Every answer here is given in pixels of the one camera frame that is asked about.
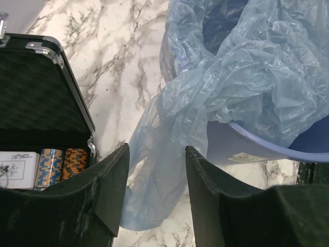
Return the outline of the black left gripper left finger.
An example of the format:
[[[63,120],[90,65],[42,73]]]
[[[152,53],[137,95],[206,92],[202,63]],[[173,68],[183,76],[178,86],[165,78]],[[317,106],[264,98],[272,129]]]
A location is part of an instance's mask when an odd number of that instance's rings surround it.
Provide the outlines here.
[[[112,246],[121,220],[130,150],[43,191],[1,189],[1,246]]]

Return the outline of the blue plastic trash bin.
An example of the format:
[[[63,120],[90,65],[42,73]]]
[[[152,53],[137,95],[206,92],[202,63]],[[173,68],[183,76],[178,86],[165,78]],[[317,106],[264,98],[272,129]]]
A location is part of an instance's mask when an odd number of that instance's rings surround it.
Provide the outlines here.
[[[160,67],[209,161],[328,161],[328,1],[172,1]]]

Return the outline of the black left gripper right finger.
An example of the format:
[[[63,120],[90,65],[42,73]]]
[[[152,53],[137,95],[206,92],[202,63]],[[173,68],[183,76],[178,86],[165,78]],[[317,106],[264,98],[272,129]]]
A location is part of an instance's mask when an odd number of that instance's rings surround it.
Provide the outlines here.
[[[246,184],[186,148],[197,246],[328,246],[328,186]]]

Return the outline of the light blue trash bag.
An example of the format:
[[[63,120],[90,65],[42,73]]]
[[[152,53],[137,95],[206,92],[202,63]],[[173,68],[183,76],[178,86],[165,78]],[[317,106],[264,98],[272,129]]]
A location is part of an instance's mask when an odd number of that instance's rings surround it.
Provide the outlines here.
[[[328,1],[171,1],[160,69],[129,142],[123,228],[169,217],[187,146],[219,165],[328,162]]]

